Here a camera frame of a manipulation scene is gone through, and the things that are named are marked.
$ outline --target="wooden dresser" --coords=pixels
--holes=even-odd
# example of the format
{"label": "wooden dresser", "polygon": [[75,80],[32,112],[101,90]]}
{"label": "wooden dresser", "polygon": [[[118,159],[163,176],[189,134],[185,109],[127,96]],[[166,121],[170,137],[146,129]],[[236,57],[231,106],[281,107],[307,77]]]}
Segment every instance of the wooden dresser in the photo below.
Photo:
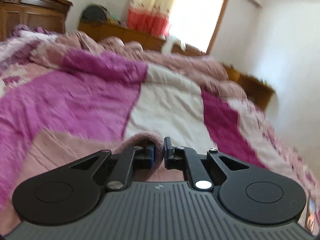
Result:
{"label": "wooden dresser", "polygon": [[[160,51],[162,45],[164,44],[164,41],[157,37],[108,23],[101,25],[80,23],[78,30],[85,32],[97,42],[112,36],[120,38],[123,42],[137,41],[142,45],[144,50],[150,49]],[[205,55],[204,52],[189,45],[186,46],[186,51],[182,51],[179,46],[175,45],[172,52],[177,52],[186,56]],[[257,79],[240,73],[239,71],[236,71],[227,65],[224,65],[224,67],[228,73],[229,79],[238,83],[247,93],[248,98],[260,109],[265,110],[272,94],[274,93],[274,90],[259,82]]]}

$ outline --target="bed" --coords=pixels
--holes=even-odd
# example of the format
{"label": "bed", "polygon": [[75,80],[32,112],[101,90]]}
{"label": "bed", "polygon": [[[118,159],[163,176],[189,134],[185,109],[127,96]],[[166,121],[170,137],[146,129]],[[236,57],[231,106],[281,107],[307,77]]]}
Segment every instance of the bed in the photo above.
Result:
{"label": "bed", "polygon": [[216,146],[294,179],[309,200],[299,223],[318,233],[319,182],[219,62],[63,34],[70,6],[0,4],[0,234],[20,222],[11,203],[20,182],[102,148],[117,153],[152,141],[155,169],[137,179],[181,179],[163,167],[165,136],[199,154]]}

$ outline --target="curtain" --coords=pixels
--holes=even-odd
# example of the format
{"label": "curtain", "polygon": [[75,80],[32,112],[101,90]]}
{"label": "curtain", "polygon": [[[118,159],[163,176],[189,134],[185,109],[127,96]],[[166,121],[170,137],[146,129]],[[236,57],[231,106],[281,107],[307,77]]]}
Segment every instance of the curtain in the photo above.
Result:
{"label": "curtain", "polygon": [[130,0],[128,27],[158,37],[168,35],[169,15],[176,0]]}

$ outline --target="gray ribbed platform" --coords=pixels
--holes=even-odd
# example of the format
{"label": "gray ribbed platform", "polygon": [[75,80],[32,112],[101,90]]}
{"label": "gray ribbed platform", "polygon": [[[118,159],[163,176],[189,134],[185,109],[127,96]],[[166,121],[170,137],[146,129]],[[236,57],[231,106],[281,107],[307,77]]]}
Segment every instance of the gray ribbed platform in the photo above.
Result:
{"label": "gray ribbed platform", "polygon": [[295,223],[256,227],[225,213],[209,193],[196,192],[186,182],[133,182],[123,192],[107,194],[85,218],[63,226],[27,222],[8,240],[311,240]]}

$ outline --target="wooden bed frame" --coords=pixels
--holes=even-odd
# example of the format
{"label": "wooden bed frame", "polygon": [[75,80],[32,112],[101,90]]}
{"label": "wooden bed frame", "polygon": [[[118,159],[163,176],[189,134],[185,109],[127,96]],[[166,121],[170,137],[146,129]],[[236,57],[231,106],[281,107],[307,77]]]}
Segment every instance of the wooden bed frame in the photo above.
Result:
{"label": "wooden bed frame", "polygon": [[64,33],[70,6],[67,0],[0,0],[0,41],[8,38],[17,24]]}

